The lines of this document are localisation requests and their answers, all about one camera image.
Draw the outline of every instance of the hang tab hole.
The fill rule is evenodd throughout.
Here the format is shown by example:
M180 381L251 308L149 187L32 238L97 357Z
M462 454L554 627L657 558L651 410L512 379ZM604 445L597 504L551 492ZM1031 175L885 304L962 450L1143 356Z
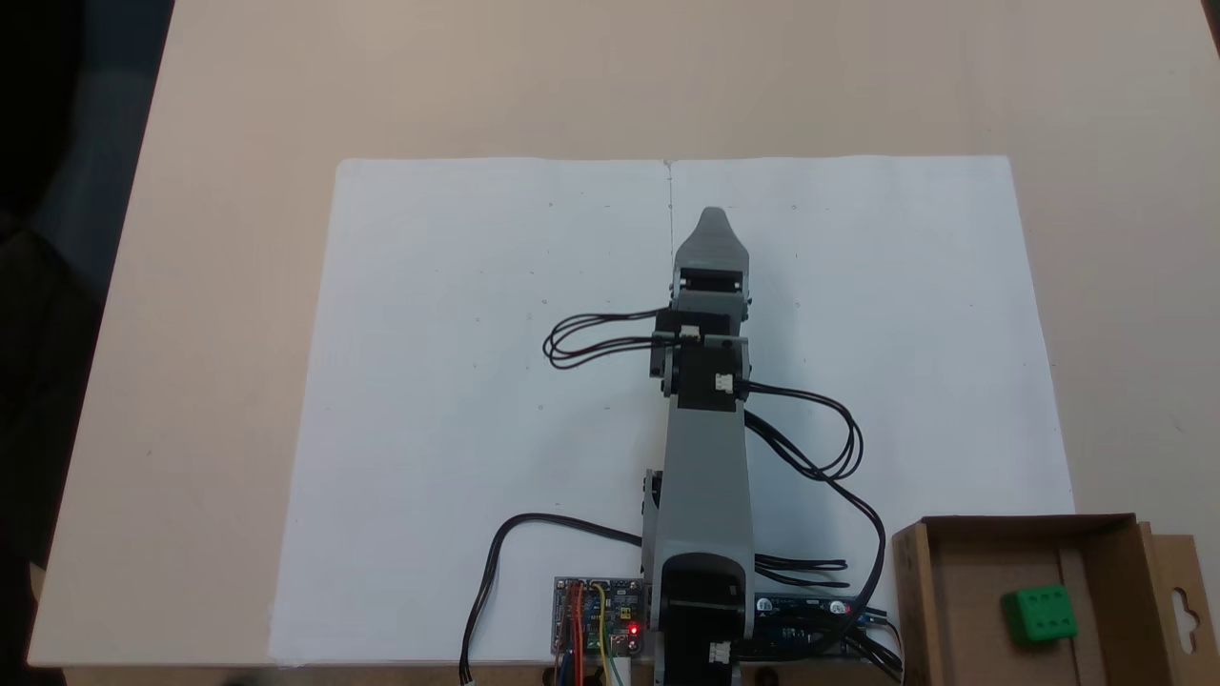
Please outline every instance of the hang tab hole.
M1174 588L1174 620L1177 623L1177 640L1182 643L1182 651L1194 653L1194 630L1199 627L1199 615L1191 610L1186 592L1181 588Z

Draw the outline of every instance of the gray robotic arm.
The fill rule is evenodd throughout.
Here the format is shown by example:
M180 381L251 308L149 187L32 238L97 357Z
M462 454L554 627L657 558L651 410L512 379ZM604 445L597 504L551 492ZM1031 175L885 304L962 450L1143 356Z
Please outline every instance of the gray robotic arm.
M708 208L673 260L651 375L670 400L664 471L644 480L654 684L738 684L730 646L754 627L754 530L744 408L749 254Z

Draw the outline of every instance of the yellow wire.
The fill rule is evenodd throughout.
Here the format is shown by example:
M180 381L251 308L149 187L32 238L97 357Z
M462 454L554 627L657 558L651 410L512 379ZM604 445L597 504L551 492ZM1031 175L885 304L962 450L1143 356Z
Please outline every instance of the yellow wire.
M610 674L610 660L606 659L606 590L600 583L594 583L598 594L601 596L601 618L598 620L598 647L601 648L601 673Z

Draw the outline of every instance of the white connector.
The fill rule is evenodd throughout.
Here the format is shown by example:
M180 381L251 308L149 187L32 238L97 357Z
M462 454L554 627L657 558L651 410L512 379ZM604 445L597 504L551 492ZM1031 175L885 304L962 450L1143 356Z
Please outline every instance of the white connector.
M631 686L631 658L614 658L614 666L622 686Z
M731 654L732 643L728 641L721 641L720 643L711 643L708 646L709 663L728 664Z

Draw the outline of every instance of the green cube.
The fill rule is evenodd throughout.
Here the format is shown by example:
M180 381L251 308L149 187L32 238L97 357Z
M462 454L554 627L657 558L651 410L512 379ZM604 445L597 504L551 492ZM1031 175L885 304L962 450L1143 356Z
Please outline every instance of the green cube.
M1028 646L1076 635L1076 615L1063 586L1038 586L1000 598L1013 641Z

